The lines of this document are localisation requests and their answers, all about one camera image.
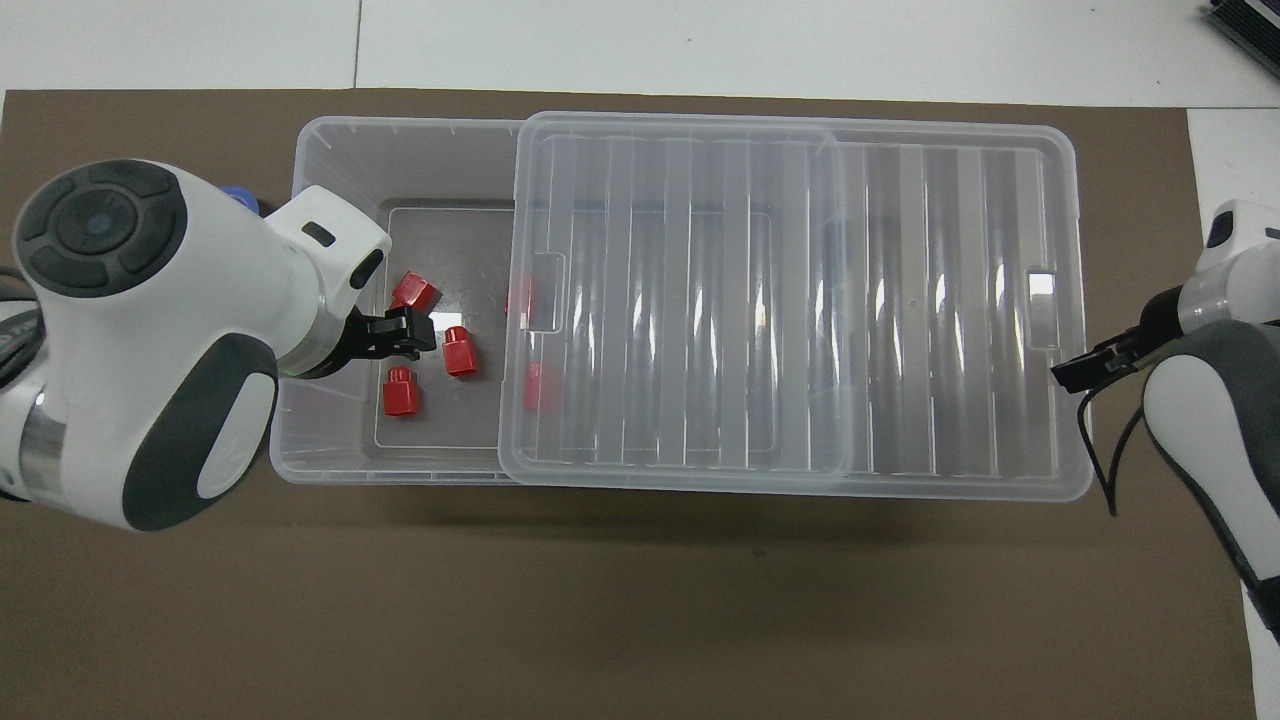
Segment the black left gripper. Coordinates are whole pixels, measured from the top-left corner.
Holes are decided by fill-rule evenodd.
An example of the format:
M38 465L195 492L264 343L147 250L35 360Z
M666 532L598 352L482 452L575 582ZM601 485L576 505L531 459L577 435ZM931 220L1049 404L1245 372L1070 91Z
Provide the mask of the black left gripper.
M351 310L343 319L319 313L307 334L285 354L285 375L319 379L339 372L355 359L380 359L383 346L397 336L396 356L417 361L422 354L436 350L433 320L412 306L389 309L385 316L365 315Z

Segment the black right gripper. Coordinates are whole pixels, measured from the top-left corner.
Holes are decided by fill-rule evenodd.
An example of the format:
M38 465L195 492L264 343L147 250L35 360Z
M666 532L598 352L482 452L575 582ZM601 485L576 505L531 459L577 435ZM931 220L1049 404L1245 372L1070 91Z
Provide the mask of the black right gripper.
M1143 306L1135 325L1085 354L1052 366L1059 386L1069 395L1100 388L1181 337L1184 331L1178 311L1181 291L1183 286L1178 284L1157 293Z

